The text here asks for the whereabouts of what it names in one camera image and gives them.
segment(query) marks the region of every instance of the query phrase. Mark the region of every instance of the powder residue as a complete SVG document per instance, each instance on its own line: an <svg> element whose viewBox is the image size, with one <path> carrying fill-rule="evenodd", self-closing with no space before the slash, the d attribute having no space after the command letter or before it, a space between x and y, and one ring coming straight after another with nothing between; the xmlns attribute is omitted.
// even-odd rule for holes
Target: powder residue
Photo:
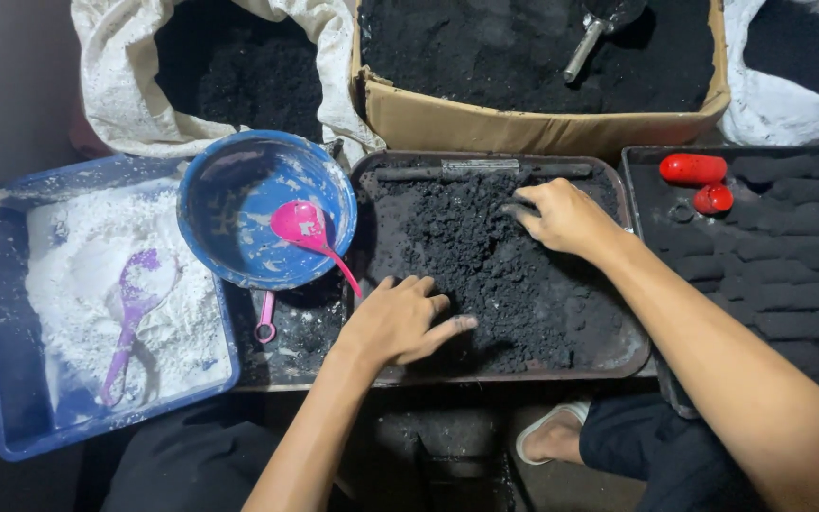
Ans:
<svg viewBox="0 0 819 512"><path fill-rule="evenodd" d="M231 375L213 279L179 233L176 191L176 180L155 180L29 212L28 298L40 317L47 360L69 369L65 375L60 365L46 366L54 408L54 391L69 380L97 395L121 332L120 275L133 254L151 248L161 261L176 262L176 281L137 328L116 409Z"/></svg>

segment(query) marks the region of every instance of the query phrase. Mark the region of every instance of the black granular mixture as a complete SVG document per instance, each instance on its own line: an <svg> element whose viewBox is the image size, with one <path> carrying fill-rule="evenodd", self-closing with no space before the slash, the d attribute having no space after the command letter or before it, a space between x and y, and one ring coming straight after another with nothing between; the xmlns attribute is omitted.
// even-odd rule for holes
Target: black granular mixture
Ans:
<svg viewBox="0 0 819 512"><path fill-rule="evenodd" d="M685 222L692 189L631 166L647 245L819 384L819 156L737 157L733 208Z"/></svg>
<svg viewBox="0 0 819 512"><path fill-rule="evenodd" d="M650 0L601 39L578 80L584 34L571 0L365 0L362 59L395 87L480 107L599 114L695 112L712 77L706 0Z"/></svg>
<svg viewBox="0 0 819 512"><path fill-rule="evenodd" d="M431 275L451 299L450 314L473 314L480 321L471 335L408 367L411 373L587 366L595 355L590 343L601 345L620 331L620 298L599 270L546 250L500 212L517 187L535 183L523 173L496 172L464 181L392 182L378 191L378 215L391 215L393 205L413 215L393 226L396 238L378 242L384 249L374 257L387 262L372 262L371 273L380 265L390 268L378 271L378 279ZM577 184L616 213L607 177ZM389 236L381 230L379 238Z"/></svg>
<svg viewBox="0 0 819 512"><path fill-rule="evenodd" d="M748 26L745 64L819 94L819 14L792 0L767 0Z"/></svg>
<svg viewBox="0 0 819 512"><path fill-rule="evenodd" d="M318 48L291 18L274 23L230 0L186 0L155 41L156 84L173 109L321 142Z"/></svg>

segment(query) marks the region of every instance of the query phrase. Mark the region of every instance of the purple scoop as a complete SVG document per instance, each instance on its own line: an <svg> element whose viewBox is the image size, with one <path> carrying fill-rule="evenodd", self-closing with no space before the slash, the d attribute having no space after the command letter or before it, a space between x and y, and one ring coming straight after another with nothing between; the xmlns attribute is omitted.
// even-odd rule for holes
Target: purple scoop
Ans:
<svg viewBox="0 0 819 512"><path fill-rule="evenodd" d="M135 342L135 332L141 319L160 305L169 295L176 284L176 260L160 261L156 249L146 249L136 252L128 259L119 277L119 295L122 298L122 332L113 353L113 361L109 365L107 379L100 389L100 399L108 406L119 403L125 392L125 373L128 368L128 359L132 345ZM118 398L113 399L110 394L113 384L121 374L122 382L118 389Z"/></svg>

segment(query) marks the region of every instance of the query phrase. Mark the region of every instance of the brown tray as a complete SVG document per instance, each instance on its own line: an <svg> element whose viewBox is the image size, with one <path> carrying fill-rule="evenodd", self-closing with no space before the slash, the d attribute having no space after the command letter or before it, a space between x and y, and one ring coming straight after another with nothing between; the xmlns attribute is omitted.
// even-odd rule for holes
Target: brown tray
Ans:
<svg viewBox="0 0 819 512"><path fill-rule="evenodd" d="M629 191L625 189L618 173L605 162L594 157L542 157L529 155L504 155L468 152L438 152L438 151L391 151L384 150L371 153L358 161L353 168L352 181L357 192L359 201L360 216L364 201L371 202L365 191L372 190L378 186L378 179L374 170L382 165L392 165L402 163L405 167L423 167L437 169L442 166L442 162L458 160L488 160L497 167L500 167L500 160L515 159L520 166L539 165L551 166L561 164L582 169L589 166L592 172L604 173L610 180L612 187L617 192L618 218L622 227L633 230L633 215L631 213L632 198ZM371 262L370 252L374 249L368 247L368 242L363 243L360 238L362 234L357 231L350 248L348 258L352 264L356 265L360 280L365 280L364 269L366 262ZM371 284L366 280L365 288L369 289ZM361 303L361 299L349 294L352 304L347 307L349 313ZM376 386L404 385L404 384L425 384L425 383L463 383L481 381L547 381L547 380L572 380L572 379L600 379L600 378L620 378L635 374L646 363L650 354L650 343L643 332L640 323L631 315L623 314L621 328L618 334L606 340L596 340L595 343L584 347L588 353L584 357L583 348L579 352L579 366L559 370L532 369L519 374L501 374L496 372L480 372L468 375L415 375L409 374L403 366L391 366L385 368Z"/></svg>

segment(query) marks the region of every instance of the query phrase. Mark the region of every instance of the flip-flop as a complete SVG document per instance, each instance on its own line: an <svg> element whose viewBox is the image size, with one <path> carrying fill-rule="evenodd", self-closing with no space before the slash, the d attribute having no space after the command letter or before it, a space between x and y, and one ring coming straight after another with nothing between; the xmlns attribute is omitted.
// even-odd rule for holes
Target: flip-flop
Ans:
<svg viewBox="0 0 819 512"><path fill-rule="evenodd" d="M539 419L539 421L524 428L523 432L520 432L519 436L517 436L517 456L520 457L520 460L532 466L541 466L551 461L551 459L543 460L542 462L534 462L529 460L529 458L527 458L527 456L523 454L523 440L526 439L526 436L529 436L533 432L536 432L536 429L542 426L542 424L544 424L545 422L547 422L549 418L551 418L557 413L561 413L562 411L569 411L578 420L580 420L581 425L583 425L584 423L586 423L586 415L590 413L590 403L589 402L560 403L558 405L555 405L555 407L551 411L549 411L549 413L542 416Z"/></svg>

